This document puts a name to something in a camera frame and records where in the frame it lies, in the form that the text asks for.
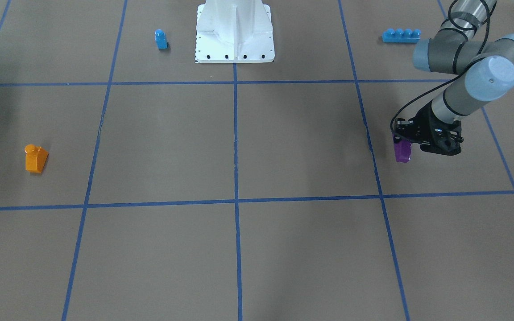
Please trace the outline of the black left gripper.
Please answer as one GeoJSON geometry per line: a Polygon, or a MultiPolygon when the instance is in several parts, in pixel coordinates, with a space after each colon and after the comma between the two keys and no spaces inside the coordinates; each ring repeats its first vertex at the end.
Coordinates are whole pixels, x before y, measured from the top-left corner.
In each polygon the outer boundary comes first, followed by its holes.
{"type": "Polygon", "coordinates": [[[461,121],[445,123],[432,111],[431,103],[422,107],[410,119],[394,120],[394,136],[419,145],[422,152],[453,156],[461,153],[461,121]]]}

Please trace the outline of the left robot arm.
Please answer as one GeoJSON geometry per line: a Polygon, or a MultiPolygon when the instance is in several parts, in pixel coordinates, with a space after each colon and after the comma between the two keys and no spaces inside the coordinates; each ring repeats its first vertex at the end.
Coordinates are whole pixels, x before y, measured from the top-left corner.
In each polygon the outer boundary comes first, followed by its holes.
{"type": "Polygon", "coordinates": [[[432,154],[459,154],[463,118],[514,87],[514,34],[494,42],[488,41],[488,34],[481,42],[473,40],[482,26],[489,30],[496,4],[495,0],[455,0],[434,38],[417,43],[414,67],[454,78],[441,85],[442,92],[412,118],[392,117],[397,162],[410,160],[412,144],[432,154]]]}

